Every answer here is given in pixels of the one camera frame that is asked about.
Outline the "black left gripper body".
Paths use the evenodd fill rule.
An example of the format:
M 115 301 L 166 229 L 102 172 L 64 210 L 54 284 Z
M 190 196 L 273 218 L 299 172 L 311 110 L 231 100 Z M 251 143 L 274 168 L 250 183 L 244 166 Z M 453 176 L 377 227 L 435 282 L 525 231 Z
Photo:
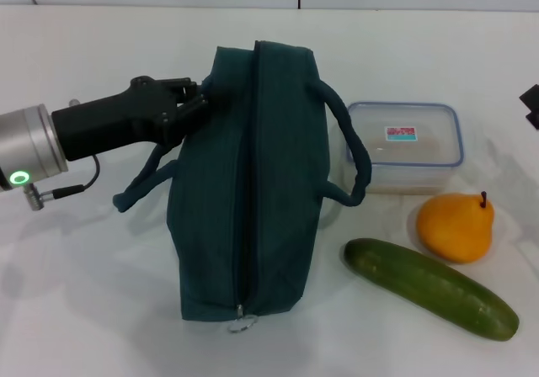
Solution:
M 54 111 L 51 119 L 65 158 L 74 162 L 137 142 L 159 144 L 162 112 L 184 101 L 162 80 L 141 76 L 122 93 Z

